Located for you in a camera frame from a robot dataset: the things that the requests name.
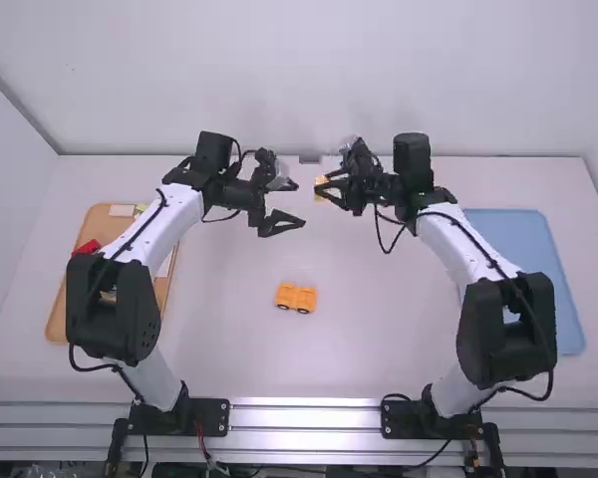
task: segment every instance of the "white wall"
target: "white wall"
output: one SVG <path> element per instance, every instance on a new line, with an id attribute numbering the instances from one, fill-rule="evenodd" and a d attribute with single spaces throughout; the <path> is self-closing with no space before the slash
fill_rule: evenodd
<path id="1" fill-rule="evenodd" d="M 0 76 L 64 152 L 186 153 L 203 128 L 388 152 L 418 129 L 583 155 L 598 188 L 598 0 L 0 0 Z"/>
<path id="2" fill-rule="evenodd" d="M 0 308 L 57 158 L 0 93 Z"/>

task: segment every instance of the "toy car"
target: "toy car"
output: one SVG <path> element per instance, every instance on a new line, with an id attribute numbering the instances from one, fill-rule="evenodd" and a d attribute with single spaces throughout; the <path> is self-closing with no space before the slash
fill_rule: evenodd
<path id="1" fill-rule="evenodd" d="M 275 306 L 287 311 L 294 309 L 300 314 L 310 314 L 315 310 L 317 291 L 314 287 L 297 287 L 290 282 L 282 282 L 275 294 Z"/>

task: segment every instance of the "blue cutting board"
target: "blue cutting board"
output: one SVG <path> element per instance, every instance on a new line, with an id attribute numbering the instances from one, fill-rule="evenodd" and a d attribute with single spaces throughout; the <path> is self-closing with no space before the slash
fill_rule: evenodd
<path id="1" fill-rule="evenodd" d="M 525 272 L 543 272 L 554 285 L 558 352 L 578 355 L 585 336 L 547 219 L 535 209 L 465 209 L 467 219 L 485 240 Z M 505 311 L 505 322 L 516 316 Z"/>

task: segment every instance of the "black mounting bracket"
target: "black mounting bracket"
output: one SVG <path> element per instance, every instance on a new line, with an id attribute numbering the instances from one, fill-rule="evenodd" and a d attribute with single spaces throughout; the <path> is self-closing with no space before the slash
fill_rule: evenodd
<path id="1" fill-rule="evenodd" d="M 388 440 L 482 439 L 482 426 L 479 411 L 442 418 L 425 399 L 381 401 L 381 434 Z"/>
<path id="2" fill-rule="evenodd" d="M 182 383 L 181 393 L 172 411 L 133 404 L 129 413 L 129 435 L 180 435 L 223 437 L 230 426 L 230 401 L 225 398 L 191 398 Z"/>

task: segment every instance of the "wooden board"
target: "wooden board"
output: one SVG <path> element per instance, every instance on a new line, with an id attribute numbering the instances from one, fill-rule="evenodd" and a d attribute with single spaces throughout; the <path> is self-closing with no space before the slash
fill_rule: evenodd
<path id="1" fill-rule="evenodd" d="M 73 250 L 82 246 L 91 239 L 96 239 L 100 244 L 107 245 L 117 239 L 125 230 L 133 224 L 135 218 L 131 216 L 112 216 L 110 215 L 111 206 L 109 202 L 101 202 L 95 204 L 89 209 L 85 216 L 80 233 L 76 239 Z M 155 288 L 155 295 L 157 297 L 157 304 L 161 310 L 162 316 L 166 307 L 168 299 L 168 289 L 170 288 L 170 278 L 172 277 L 172 266 L 177 255 L 177 247 L 179 243 L 172 248 L 172 255 L 165 277 L 155 277 L 153 286 Z M 67 335 L 65 330 L 67 310 L 67 290 L 66 290 L 66 276 L 62 279 L 60 290 L 56 296 L 53 304 L 53 309 L 47 322 L 45 335 L 49 342 L 56 344 L 66 344 Z"/>

